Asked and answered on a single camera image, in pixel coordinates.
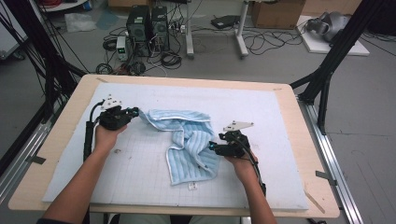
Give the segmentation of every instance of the white bracket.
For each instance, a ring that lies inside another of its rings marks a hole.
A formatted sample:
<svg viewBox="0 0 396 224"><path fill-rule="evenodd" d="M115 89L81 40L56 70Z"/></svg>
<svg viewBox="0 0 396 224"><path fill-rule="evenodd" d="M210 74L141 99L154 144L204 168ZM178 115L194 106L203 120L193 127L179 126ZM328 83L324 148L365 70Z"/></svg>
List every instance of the white bracket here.
<svg viewBox="0 0 396 224"><path fill-rule="evenodd" d="M228 131L237 131L244 128L248 128L253 126L253 122L241 122L241 121L233 121L231 124L227 125L227 127L223 128L224 132Z"/></svg>
<svg viewBox="0 0 396 224"><path fill-rule="evenodd" d="M107 110L109 108L116 107L117 105L121 105L121 101L114 99L111 94L109 94L100 108L102 110Z"/></svg>

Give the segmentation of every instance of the blue striped towel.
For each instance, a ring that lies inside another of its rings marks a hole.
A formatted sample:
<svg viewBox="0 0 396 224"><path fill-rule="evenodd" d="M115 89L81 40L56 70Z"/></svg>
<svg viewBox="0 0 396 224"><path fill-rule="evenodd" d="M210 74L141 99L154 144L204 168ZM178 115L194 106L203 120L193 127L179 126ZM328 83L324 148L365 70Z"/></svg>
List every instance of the blue striped towel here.
<svg viewBox="0 0 396 224"><path fill-rule="evenodd" d="M173 144L166 151L172 185L213 179L219 156L209 147L214 132L210 117L190 110L139 111L139 116L161 131L173 132Z"/></svg>

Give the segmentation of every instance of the desk leg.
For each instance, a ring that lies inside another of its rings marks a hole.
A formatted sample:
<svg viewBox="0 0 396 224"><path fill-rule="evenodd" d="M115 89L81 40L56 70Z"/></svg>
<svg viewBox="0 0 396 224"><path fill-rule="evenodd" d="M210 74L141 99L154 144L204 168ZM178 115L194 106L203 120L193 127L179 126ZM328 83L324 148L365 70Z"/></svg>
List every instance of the desk leg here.
<svg viewBox="0 0 396 224"><path fill-rule="evenodd" d="M192 44L192 33L191 33L191 19L192 15L190 15L190 4L191 0L187 1L187 22L186 22L186 48L187 48L187 57L190 59L194 58L194 46Z"/></svg>
<svg viewBox="0 0 396 224"><path fill-rule="evenodd" d="M248 13L248 1L244 1L242 5L241 21L239 22L239 27L235 30L236 41L238 42L239 48L241 49L241 58L248 56L248 49L245 45L244 38L242 37L242 32L244 30L245 19Z"/></svg>

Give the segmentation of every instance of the towel tag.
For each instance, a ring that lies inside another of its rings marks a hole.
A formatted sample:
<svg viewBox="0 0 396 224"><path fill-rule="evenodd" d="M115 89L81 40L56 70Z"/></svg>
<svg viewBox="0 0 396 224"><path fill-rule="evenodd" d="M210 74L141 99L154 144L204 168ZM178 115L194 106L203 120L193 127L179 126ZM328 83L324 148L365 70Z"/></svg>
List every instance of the towel tag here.
<svg viewBox="0 0 396 224"><path fill-rule="evenodd" d="M196 190L198 189L198 184L196 182L189 183L189 190Z"/></svg>

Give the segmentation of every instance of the person's left hand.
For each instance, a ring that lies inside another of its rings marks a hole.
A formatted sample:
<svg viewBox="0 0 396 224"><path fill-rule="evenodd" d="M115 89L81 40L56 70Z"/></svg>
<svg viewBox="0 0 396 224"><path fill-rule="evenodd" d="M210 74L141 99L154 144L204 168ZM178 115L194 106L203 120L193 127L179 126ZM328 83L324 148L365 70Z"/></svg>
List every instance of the person's left hand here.
<svg viewBox="0 0 396 224"><path fill-rule="evenodd" d="M95 150L108 153L116 145L117 136L126 129L127 125L116 131L110 131L101 125L95 130Z"/></svg>

